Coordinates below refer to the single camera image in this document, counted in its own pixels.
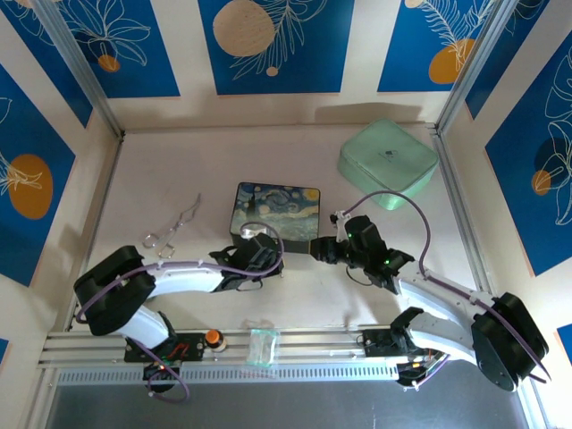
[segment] white tabletop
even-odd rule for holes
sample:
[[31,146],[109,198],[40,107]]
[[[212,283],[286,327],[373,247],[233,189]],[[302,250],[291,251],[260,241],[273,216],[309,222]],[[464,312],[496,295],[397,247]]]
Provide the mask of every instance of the white tabletop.
[[[172,225],[199,192],[202,204],[195,219],[172,241],[173,260],[209,259],[208,252],[231,245],[229,225],[241,181],[320,189],[320,235],[335,235],[329,215],[364,195],[336,168],[341,145],[362,128],[291,126],[128,134],[89,265],[127,244],[137,246],[145,262],[156,261],[155,251],[143,249],[141,241],[148,233]],[[424,125],[405,129],[432,144]],[[427,266],[474,288],[439,169],[414,200],[433,231]],[[353,215],[368,215],[388,247],[419,256],[425,230],[413,208],[387,211],[368,201]],[[147,305],[166,313],[176,329],[389,324],[403,307],[388,291],[352,282],[343,265],[321,264],[307,255],[287,254],[284,260],[284,277],[266,279],[258,291],[187,292],[158,297]]]

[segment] mint green box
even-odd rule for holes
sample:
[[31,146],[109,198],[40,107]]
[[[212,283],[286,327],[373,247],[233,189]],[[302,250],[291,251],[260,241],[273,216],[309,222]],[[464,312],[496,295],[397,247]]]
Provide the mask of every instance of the mint green box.
[[[431,179],[438,163],[434,150],[395,122],[381,119],[344,143],[338,170],[366,194],[388,189],[411,198]],[[372,200],[388,210],[405,203],[393,195],[376,195]]]

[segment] clear plastic object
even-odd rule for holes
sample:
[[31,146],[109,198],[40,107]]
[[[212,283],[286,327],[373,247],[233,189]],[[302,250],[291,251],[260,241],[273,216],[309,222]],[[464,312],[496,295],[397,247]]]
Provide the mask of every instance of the clear plastic object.
[[272,366],[278,348],[280,334],[270,329],[250,331],[247,364],[267,368]]

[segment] white wall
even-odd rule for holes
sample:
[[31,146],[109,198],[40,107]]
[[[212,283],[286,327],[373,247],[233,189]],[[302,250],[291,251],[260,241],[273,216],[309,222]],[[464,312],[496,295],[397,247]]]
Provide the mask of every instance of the white wall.
[[356,0],[340,94],[219,97],[197,1],[152,0],[181,97],[111,100],[126,130],[304,123],[434,122],[449,94],[378,94],[402,0]]
[[484,147],[571,30],[569,0],[551,0],[475,121],[463,108],[446,135],[493,287],[499,294],[509,291],[523,299],[548,341],[551,351],[543,362],[553,382],[540,391],[552,427],[563,428],[572,427],[572,366],[554,333],[572,322],[572,259],[537,277],[530,274]]
[[72,294],[86,251],[84,223],[116,139],[95,114],[84,130],[1,13],[0,39],[0,63],[76,155],[32,284],[26,288],[0,274],[0,337],[11,343],[0,372],[0,427],[12,429],[20,420],[46,333]]

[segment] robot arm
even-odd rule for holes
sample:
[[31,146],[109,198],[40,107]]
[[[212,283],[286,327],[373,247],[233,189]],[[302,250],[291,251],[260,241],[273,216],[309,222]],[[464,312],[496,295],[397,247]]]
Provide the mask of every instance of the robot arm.
[[[80,312],[85,311],[91,333],[96,336],[117,333],[148,349],[162,348],[163,353],[170,354],[167,352],[176,347],[177,335],[165,315],[144,306],[147,299],[187,291],[240,290],[243,282],[262,284],[263,278],[279,274],[283,268],[282,261],[277,262],[278,246],[263,233],[237,248],[228,247],[212,252],[210,256],[217,265],[198,261],[192,266],[169,261],[146,267],[135,247],[124,246],[116,250],[74,285],[82,305]],[[258,277],[247,275],[263,271],[268,273]],[[110,289],[110,283],[122,276],[128,279]]]
[[[313,240],[312,256],[328,264],[361,268],[375,286],[424,307],[410,307],[398,316],[391,324],[389,337],[387,330],[365,330],[367,357],[386,356],[386,350],[403,356],[431,356],[431,350],[439,350],[441,357],[466,360],[502,389],[514,391],[536,367],[526,348],[538,358],[548,352],[544,338],[517,297],[505,293],[497,299],[421,269],[413,264],[412,256],[387,248],[367,216],[350,219],[346,214],[342,218],[337,215],[332,220],[344,232]],[[88,307],[85,315],[94,335],[118,333],[133,348],[140,343],[158,356],[171,356],[181,345],[181,338],[165,315],[144,306],[147,299],[184,291],[240,290],[245,281],[261,282],[280,273],[283,265],[276,265],[278,253],[276,243],[258,233],[238,248],[211,253],[218,265],[199,261],[193,266],[165,262],[149,267],[143,266],[142,256],[133,246],[125,246],[79,278],[74,289],[83,307],[81,313]],[[261,275],[256,277],[251,275],[253,272]],[[124,282],[116,280],[126,276]],[[121,287],[110,288],[113,282]],[[439,282],[448,288],[439,286]],[[468,298],[461,298],[459,293]],[[508,320],[526,344],[518,341],[494,313]],[[442,363],[435,358],[432,362]],[[429,369],[419,375],[420,380],[427,378]]]
[[[495,298],[431,273],[414,264],[412,256],[387,248],[367,216],[349,219],[345,213],[339,217],[340,213],[332,216],[332,222],[346,233],[338,231],[337,237],[314,240],[311,254],[328,264],[342,262],[361,268],[373,285],[424,307],[409,308],[392,324],[391,341],[401,352],[439,350],[478,366],[507,391],[514,391],[537,364],[542,366],[540,359],[548,353],[548,346],[519,298],[509,293]],[[385,342],[368,332],[366,355],[368,350],[379,351]]]

